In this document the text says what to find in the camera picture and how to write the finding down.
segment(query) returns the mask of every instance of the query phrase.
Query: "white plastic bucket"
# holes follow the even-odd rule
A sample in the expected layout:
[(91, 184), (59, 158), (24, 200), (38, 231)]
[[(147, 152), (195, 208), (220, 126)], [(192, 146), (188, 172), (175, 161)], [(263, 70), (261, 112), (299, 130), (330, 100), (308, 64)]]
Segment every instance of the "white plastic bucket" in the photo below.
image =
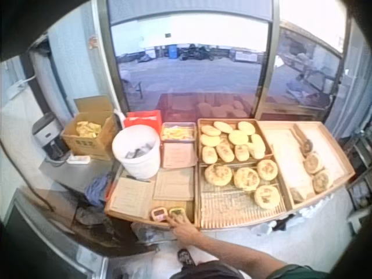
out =
[[(149, 144), (152, 149), (145, 155), (127, 159), (129, 151)], [(131, 176), (147, 179), (160, 168), (160, 138), (157, 132), (146, 125), (134, 125), (121, 130), (112, 142), (112, 152)]]

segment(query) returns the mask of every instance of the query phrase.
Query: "coffee machine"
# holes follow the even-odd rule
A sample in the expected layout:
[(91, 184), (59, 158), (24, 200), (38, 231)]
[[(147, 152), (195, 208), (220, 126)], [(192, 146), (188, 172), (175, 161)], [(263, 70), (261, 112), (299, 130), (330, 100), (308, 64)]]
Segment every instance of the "coffee machine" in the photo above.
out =
[(52, 112), (46, 113), (32, 127), (33, 136), (50, 160), (65, 160), (69, 153), (69, 148), (60, 136), (62, 130), (62, 125)]

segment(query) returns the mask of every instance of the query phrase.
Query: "small container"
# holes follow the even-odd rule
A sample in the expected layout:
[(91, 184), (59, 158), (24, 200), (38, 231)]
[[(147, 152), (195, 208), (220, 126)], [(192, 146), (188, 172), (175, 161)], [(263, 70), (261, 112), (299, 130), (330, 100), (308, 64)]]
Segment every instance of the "small container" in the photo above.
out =
[(164, 122), (160, 137), (164, 142), (195, 142), (196, 124), (194, 122)]
[(151, 211), (151, 217), (155, 222), (165, 221), (166, 216), (168, 216), (166, 208), (156, 208)]

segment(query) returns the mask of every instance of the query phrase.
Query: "paper sheet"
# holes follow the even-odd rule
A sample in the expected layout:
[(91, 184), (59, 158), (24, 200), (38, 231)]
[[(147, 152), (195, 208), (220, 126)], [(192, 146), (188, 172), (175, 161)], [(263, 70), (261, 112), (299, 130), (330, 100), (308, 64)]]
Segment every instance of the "paper sheet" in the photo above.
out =
[(194, 168), (158, 172), (153, 199), (193, 201)]
[(180, 169), (196, 165), (198, 158), (193, 143), (165, 143), (163, 167), (165, 169)]
[(111, 194), (109, 210), (148, 219), (154, 182), (121, 177)]

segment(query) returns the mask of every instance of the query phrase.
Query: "open cardboard box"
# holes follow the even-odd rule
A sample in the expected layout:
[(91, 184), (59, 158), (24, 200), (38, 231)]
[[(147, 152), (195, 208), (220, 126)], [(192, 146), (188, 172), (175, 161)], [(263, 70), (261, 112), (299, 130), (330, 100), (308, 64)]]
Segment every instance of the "open cardboard box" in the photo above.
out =
[[(94, 159), (111, 160), (111, 144), (117, 133), (113, 118), (113, 108), (105, 96), (75, 99), (79, 113), (66, 125), (62, 138), (74, 155), (89, 155)], [(99, 124), (102, 131), (96, 138), (79, 137), (76, 125), (80, 121)]]

